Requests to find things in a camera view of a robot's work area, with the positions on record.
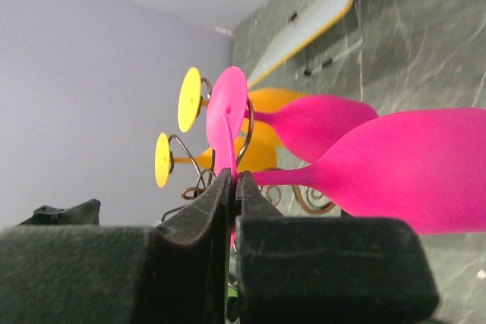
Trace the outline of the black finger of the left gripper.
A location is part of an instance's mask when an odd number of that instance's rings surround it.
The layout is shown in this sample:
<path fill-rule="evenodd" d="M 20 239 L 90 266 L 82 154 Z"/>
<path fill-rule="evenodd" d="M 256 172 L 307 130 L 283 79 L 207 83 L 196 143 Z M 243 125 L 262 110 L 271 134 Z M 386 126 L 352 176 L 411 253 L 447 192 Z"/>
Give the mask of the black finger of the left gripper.
<path fill-rule="evenodd" d="M 100 207 L 97 199 L 66 209 L 44 205 L 19 225 L 99 225 Z"/>

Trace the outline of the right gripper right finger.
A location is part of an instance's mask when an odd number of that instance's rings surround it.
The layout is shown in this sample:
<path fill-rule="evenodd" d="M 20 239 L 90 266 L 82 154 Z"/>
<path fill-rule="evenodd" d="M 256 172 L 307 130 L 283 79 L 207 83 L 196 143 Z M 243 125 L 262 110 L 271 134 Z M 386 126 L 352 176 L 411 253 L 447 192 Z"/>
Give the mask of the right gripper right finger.
<path fill-rule="evenodd" d="M 309 218 L 279 214 L 290 219 Z M 270 234 L 259 233 L 260 241 L 250 238 L 248 246 L 269 253 L 323 248 L 327 260 L 324 269 L 336 279 L 332 290 L 322 299 L 298 299 L 280 291 L 238 286 L 241 322 L 418 323 L 432 316 L 440 301 L 437 286 L 418 235 L 405 222 L 385 218 L 309 219 L 323 219 L 329 226 L 318 234 L 278 233 L 278 247 L 271 243 Z"/>

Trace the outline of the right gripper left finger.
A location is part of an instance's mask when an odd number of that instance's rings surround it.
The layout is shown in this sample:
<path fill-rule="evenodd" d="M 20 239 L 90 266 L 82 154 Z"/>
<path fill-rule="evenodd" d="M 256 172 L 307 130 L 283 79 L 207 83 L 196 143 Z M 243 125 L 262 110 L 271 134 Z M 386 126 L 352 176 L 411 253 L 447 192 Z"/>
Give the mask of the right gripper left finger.
<path fill-rule="evenodd" d="M 156 227 L 1 231 L 3 323 L 223 323 L 232 174 Z"/>

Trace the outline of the pink wine glass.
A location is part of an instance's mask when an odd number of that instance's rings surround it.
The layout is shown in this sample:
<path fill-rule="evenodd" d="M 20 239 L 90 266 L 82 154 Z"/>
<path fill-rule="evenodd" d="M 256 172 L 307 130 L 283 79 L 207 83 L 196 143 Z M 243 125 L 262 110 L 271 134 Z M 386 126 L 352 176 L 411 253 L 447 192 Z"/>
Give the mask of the pink wine glass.
<path fill-rule="evenodd" d="M 485 111 L 394 112 L 365 122 L 316 162 L 255 172 L 259 185 L 301 185 L 354 217 L 400 219 L 418 234 L 485 230 Z"/>
<path fill-rule="evenodd" d="M 349 131 L 377 117 L 366 103 L 330 94 L 303 96 L 276 112 L 254 110 L 256 121 L 270 126 L 283 147 L 309 163 Z"/>

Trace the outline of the wire wine glass rack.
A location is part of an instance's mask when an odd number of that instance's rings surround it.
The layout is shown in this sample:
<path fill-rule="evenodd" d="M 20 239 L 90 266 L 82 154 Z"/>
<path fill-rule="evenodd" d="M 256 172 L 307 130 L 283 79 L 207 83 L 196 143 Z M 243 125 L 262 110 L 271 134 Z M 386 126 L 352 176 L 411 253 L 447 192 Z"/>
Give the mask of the wire wine glass rack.
<path fill-rule="evenodd" d="M 233 234 L 232 244 L 238 253 L 232 274 L 241 289 L 267 289 L 298 299 L 311 296 L 322 299 L 336 280 L 324 269 L 327 260 L 323 248 L 269 253 L 248 246 L 250 238 L 260 241 L 259 233 L 270 234 L 271 243 L 278 247 L 281 243 L 278 233 L 318 234 L 329 225 L 323 219 L 282 217 L 261 196 L 250 173 L 237 173 L 232 139 L 239 129 L 232 131 L 225 112 L 207 116 L 207 138 L 211 146 L 222 144 L 216 150 L 218 177 L 173 222 L 155 230 L 154 266 L 144 270 L 147 282 L 164 295 L 191 289 L 223 289 L 229 274 L 223 242 L 226 234 Z M 240 236 L 235 235 L 238 229 L 243 231 Z"/>

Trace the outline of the pink wine glass front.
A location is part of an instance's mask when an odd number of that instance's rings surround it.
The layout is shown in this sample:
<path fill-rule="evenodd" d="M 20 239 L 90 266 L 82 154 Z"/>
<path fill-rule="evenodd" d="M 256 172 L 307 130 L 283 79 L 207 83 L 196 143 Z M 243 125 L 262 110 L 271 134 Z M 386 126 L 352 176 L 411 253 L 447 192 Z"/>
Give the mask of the pink wine glass front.
<path fill-rule="evenodd" d="M 394 112 L 365 122 L 316 162 L 255 172 L 259 185 L 301 185 L 354 217 L 400 219 L 418 234 L 485 230 L 485 111 Z"/>

